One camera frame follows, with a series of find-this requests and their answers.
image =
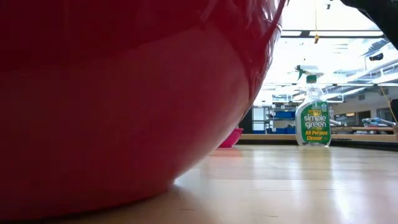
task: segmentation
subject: white ceiling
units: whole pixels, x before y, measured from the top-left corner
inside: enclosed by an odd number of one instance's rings
[[[327,4],[331,4],[330,9],[326,9]],[[290,0],[282,15],[282,27],[315,30],[315,18],[318,30],[379,30],[357,9],[345,6],[340,0]]]
[[[326,9],[326,3],[329,2],[331,7]],[[338,0],[291,0],[283,14],[283,29],[315,30],[315,8],[317,9],[318,30],[379,31],[379,28],[357,9],[346,7]],[[281,38],[275,46],[272,65],[256,101],[269,101],[272,95],[300,93],[300,85],[271,85],[271,83],[304,84],[305,76],[297,80],[299,75],[295,71],[297,65],[317,67],[315,71],[324,74],[319,78],[319,83],[345,83],[349,74],[333,72],[337,70],[354,70],[354,72],[357,70],[361,72],[369,69],[370,66],[375,67],[381,63],[386,63],[386,60],[398,58],[398,52],[393,48],[393,53],[389,54],[387,59],[368,62],[368,67],[365,68],[365,58],[360,56],[369,50],[372,43],[379,40],[321,38],[315,44],[313,38]]]

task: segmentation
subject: spray bottle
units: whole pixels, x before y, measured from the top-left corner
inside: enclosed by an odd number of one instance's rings
[[[307,94],[295,114],[296,139],[301,146],[329,146],[331,141],[329,106],[322,100],[316,75],[307,75]]]

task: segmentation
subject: window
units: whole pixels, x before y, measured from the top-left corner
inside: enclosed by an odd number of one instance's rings
[[[358,113],[346,113],[335,116],[336,121],[346,124],[347,126],[358,125]]]
[[[264,108],[253,108],[253,121],[264,120]]]
[[[385,119],[386,121],[394,122],[394,118],[392,117],[390,108],[377,109],[377,117]]]
[[[388,89],[387,88],[383,88],[383,90],[384,90],[384,93],[386,94],[386,95],[388,95],[389,94],[389,92],[388,92]],[[383,91],[379,91],[379,93],[380,93],[380,95],[381,96],[384,96],[384,94],[383,94]]]
[[[263,121],[254,121],[253,122],[253,131],[263,131],[264,130],[264,122]]]

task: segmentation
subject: ceiling light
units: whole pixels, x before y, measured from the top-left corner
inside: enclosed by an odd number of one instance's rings
[[[301,31],[282,31],[281,36],[295,36],[298,37],[301,35]]]
[[[359,92],[359,91],[362,91],[362,90],[364,90],[366,87],[362,87],[362,88],[357,88],[357,89],[355,89],[355,90],[350,90],[350,91],[347,91],[347,92],[345,92],[345,93],[343,93],[343,95],[351,95],[351,94],[354,94],[354,93],[357,93],[357,92]]]
[[[290,86],[294,83],[263,83],[263,86]]]
[[[380,83],[378,86],[398,86],[398,83]]]
[[[331,83],[318,83],[319,84],[319,86],[321,87],[321,88],[324,88],[324,87],[322,87],[322,86],[332,86],[333,84],[331,84]]]
[[[273,103],[288,103],[288,100],[272,100]]]
[[[344,101],[339,101],[339,100],[328,100],[328,103],[344,103]]]
[[[294,100],[302,100],[305,99],[305,94],[300,94],[298,96],[293,97]]]
[[[383,75],[380,78],[374,79],[372,82],[373,83],[384,83],[384,82],[389,82],[398,79],[398,73],[393,73],[391,75]]]
[[[387,63],[383,64],[383,65],[378,65],[378,66],[376,66],[376,67],[370,69],[369,71],[358,72],[358,73],[355,74],[355,75],[351,75],[351,76],[349,76],[349,77],[346,77],[346,78],[343,80],[343,82],[345,82],[345,83],[352,82],[352,81],[354,81],[354,80],[357,79],[357,78],[361,78],[362,76],[369,74],[370,72],[375,72],[375,71],[377,71],[377,70],[379,70],[379,69],[383,69],[383,68],[386,67],[386,66],[390,66],[390,65],[393,65],[393,64],[396,64],[396,63],[398,63],[398,59],[392,60],[392,61],[390,61],[390,62],[387,62]]]
[[[373,84],[360,84],[360,83],[339,83],[337,86],[374,86]]]
[[[383,36],[382,31],[315,31],[310,32],[310,36],[315,37],[318,34],[319,36],[324,37],[381,37]]]
[[[323,99],[330,99],[330,98],[334,98],[336,96],[340,96],[341,93],[329,93],[329,94],[325,94],[322,96]]]

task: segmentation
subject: pink bowl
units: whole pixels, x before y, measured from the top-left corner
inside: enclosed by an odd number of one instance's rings
[[[2,0],[0,220],[167,189],[251,106],[275,2]]]
[[[235,145],[242,135],[243,128],[235,128],[232,133],[221,143],[220,147],[232,147]]]

